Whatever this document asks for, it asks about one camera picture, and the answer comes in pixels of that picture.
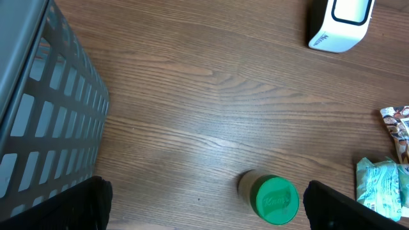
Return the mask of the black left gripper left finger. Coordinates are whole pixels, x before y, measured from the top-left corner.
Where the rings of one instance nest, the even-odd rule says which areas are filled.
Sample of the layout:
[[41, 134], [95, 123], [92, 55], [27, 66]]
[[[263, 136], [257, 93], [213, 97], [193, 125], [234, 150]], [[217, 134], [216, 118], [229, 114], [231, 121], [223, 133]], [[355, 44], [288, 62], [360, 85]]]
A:
[[93, 176], [1, 222], [1, 230], [107, 229], [112, 184]]

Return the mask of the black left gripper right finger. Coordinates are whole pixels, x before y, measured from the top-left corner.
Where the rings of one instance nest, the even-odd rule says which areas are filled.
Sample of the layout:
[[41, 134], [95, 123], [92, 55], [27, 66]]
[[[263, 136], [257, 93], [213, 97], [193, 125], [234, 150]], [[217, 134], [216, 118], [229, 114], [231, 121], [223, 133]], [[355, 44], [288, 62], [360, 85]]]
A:
[[309, 182], [303, 204], [311, 230], [408, 230], [316, 180]]

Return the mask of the green lid jar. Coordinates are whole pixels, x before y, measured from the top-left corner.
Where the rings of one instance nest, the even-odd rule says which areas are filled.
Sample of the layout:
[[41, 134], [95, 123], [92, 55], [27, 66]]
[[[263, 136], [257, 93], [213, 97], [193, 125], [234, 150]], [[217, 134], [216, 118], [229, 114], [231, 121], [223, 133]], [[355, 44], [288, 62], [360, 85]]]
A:
[[253, 169], [243, 173], [237, 189], [251, 212], [271, 225], [285, 225], [298, 213], [298, 191], [286, 178]]

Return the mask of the teal snack packet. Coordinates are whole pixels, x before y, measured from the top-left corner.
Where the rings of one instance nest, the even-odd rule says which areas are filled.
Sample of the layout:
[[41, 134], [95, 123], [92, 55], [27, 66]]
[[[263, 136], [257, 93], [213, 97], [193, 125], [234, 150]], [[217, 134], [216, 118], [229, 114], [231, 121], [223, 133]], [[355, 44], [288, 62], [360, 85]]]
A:
[[402, 217], [397, 164], [392, 160], [372, 163], [363, 158], [357, 163], [356, 201], [388, 219]]

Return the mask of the beige brown snack bag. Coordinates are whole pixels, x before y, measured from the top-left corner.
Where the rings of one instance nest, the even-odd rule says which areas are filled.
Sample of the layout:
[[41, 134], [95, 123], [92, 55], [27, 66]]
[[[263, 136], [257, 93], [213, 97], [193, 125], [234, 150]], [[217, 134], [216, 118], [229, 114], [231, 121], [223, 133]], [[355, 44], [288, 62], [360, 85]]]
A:
[[380, 110], [390, 136], [396, 146], [401, 164], [408, 163], [408, 106], [386, 107]]

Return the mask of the teal white small packet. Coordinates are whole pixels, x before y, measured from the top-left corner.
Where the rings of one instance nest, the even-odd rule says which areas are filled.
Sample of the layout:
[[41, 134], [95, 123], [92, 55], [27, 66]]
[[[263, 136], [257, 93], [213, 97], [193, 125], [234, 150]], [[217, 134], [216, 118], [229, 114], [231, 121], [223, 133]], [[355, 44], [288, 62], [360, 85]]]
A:
[[397, 166], [399, 174], [399, 190], [402, 203], [402, 216], [408, 218], [408, 164]]

